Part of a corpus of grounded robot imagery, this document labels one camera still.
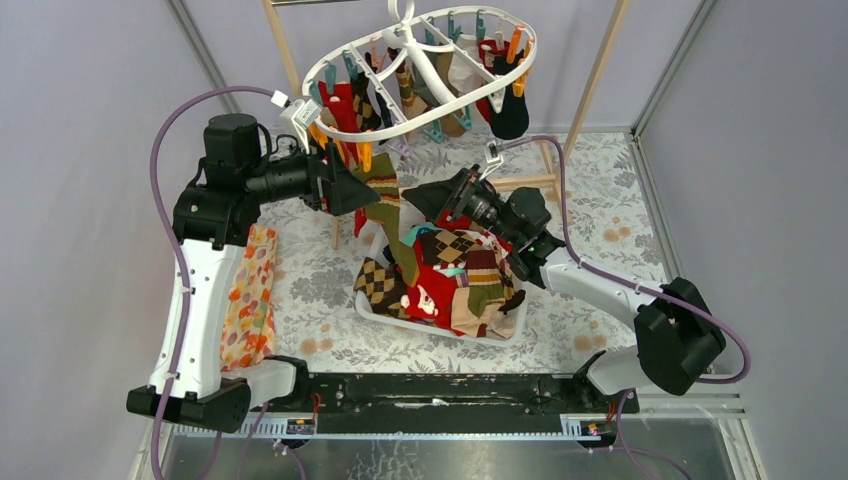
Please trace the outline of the red snowflake christmas sock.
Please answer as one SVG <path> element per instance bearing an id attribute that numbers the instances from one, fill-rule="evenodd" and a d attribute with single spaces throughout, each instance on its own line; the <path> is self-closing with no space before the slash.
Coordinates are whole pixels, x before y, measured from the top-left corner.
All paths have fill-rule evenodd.
<path id="1" fill-rule="evenodd" d="M 366 225 L 367 221 L 368 217 L 364 208 L 359 208 L 354 212 L 353 235 L 355 238 L 358 238 L 360 236 L 361 231 Z"/>

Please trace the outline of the olive striped long sock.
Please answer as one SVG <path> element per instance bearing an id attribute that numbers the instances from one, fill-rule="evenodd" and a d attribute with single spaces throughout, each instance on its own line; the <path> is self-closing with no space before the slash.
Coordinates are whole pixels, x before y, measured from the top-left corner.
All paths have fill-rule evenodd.
<path id="1" fill-rule="evenodd" d="M 381 153 L 373 156 L 368 172 L 361 164 L 353 170 L 353 174 L 379 194 L 377 203 L 365 207 L 366 218 L 382 227 L 404 282 L 408 286 L 414 285 L 418 280 L 418 261 L 414 249 L 403 243 L 400 237 L 401 196 L 390 155 Z"/>

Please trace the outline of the dark navy sock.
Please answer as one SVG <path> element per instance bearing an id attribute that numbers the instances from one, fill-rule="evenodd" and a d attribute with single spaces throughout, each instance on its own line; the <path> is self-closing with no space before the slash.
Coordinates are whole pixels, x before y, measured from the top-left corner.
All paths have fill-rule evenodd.
<path id="1" fill-rule="evenodd" d="M 506 56 L 496 56 L 493 73 L 505 75 L 512 72 L 524 58 L 525 51 L 519 50 L 512 63 Z M 529 127 L 529 113 L 524 96 L 517 97 L 512 86 L 504 89 L 502 109 L 499 113 L 491 111 L 489 125 L 492 134 L 501 140 L 514 140 L 525 134 Z"/>

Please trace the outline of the white round clip hanger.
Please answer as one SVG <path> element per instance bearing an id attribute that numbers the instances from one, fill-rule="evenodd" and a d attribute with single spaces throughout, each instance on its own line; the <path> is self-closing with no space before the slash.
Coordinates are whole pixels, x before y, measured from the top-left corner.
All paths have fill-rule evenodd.
<path id="1" fill-rule="evenodd" d="M 323 106 L 319 81 L 329 91 L 337 83 L 352 85 L 360 132 L 339 131 L 334 119 L 316 121 L 330 137 L 365 144 L 424 132 L 440 140 L 450 121 L 471 128 L 474 110 L 489 122 L 491 111 L 502 109 L 506 87 L 525 97 L 538 43 L 525 21 L 482 5 L 418 14 L 412 1 L 391 1 L 388 12 L 388 27 L 332 50 L 302 80 L 303 95 Z M 512 63 L 519 50 L 525 55 L 512 72 L 493 73 L 496 56 Z"/>

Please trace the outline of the dark brown argyle sock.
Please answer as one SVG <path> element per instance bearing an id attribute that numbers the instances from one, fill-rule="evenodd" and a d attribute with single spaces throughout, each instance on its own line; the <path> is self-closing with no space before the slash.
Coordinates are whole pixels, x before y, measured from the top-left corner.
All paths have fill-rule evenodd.
<path id="1" fill-rule="evenodd" d="M 483 246 L 465 231 L 438 230 L 421 234 L 416 239 L 421 259 L 425 265 L 446 267 L 467 261 L 470 251 Z"/>

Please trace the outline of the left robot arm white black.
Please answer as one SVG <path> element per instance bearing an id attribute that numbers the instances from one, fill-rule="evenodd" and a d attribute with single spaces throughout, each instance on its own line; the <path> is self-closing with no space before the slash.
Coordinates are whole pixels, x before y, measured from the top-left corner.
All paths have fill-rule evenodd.
<path id="1" fill-rule="evenodd" d="M 334 145 L 296 148 L 272 160 L 266 129 L 247 114 L 211 118 L 198 175 L 166 218 L 175 250 L 174 286 L 160 354 L 148 382 L 127 394 L 129 412 L 221 433 L 238 431 L 248 412 L 275 400 L 296 411 L 309 401 L 304 361 L 273 355 L 221 368 L 228 296 L 250 228 L 263 205 L 298 199 L 333 216 L 377 203 L 378 193 L 344 164 Z"/>

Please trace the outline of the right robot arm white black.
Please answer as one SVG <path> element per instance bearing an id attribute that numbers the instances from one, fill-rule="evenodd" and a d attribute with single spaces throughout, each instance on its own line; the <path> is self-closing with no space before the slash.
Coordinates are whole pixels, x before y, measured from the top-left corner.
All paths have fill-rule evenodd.
<path id="1" fill-rule="evenodd" d="M 583 378 L 573 396 L 583 410 L 597 412 L 614 394 L 650 385 L 682 396 L 726 347 L 691 282 L 654 284 L 579 259 L 568 241 L 548 231 L 551 214 L 535 187 L 518 187 L 503 198 L 473 166 L 401 196 L 431 220 L 468 218 L 510 246 L 507 260 L 520 280 L 573 295 L 634 332 L 635 345 L 599 353 L 579 370 Z"/>

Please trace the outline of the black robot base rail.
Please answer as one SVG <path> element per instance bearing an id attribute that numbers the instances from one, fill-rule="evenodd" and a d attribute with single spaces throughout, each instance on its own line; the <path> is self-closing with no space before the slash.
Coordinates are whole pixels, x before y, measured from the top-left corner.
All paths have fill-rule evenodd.
<path id="1" fill-rule="evenodd" d="M 567 420 L 614 420 L 621 397 L 582 375 L 313 373 L 268 411 L 320 434 L 548 436 Z"/>

